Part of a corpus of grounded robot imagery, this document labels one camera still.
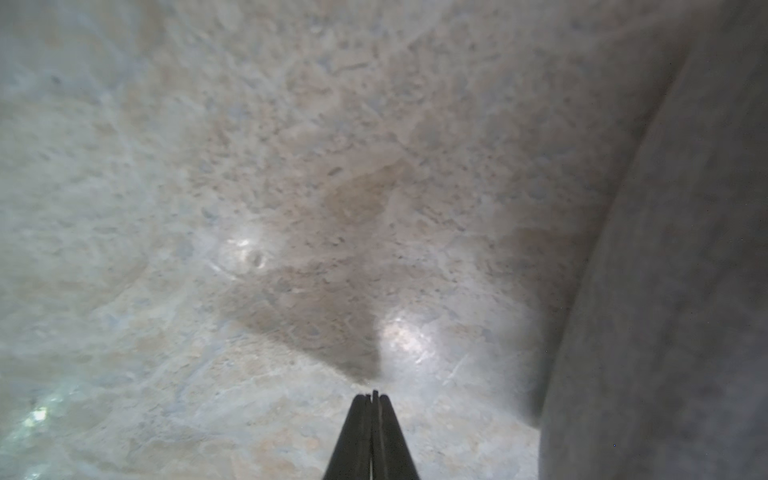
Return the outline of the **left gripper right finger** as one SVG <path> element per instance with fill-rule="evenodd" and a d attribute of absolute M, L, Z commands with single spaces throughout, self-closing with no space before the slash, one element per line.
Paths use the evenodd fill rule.
<path fill-rule="evenodd" d="M 419 480 L 415 463 L 388 395 L 372 396 L 372 479 Z"/>

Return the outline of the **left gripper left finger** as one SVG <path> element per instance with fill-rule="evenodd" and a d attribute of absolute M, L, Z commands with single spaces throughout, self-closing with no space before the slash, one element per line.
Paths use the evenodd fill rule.
<path fill-rule="evenodd" d="M 351 402 L 323 480 L 371 478 L 371 431 L 371 395 L 358 394 Z"/>

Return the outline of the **beige case with glasses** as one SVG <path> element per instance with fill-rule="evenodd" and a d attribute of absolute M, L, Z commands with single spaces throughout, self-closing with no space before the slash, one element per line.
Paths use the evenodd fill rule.
<path fill-rule="evenodd" d="M 617 192 L 551 370 L 538 475 L 767 475 L 763 1 L 722 5 Z"/>

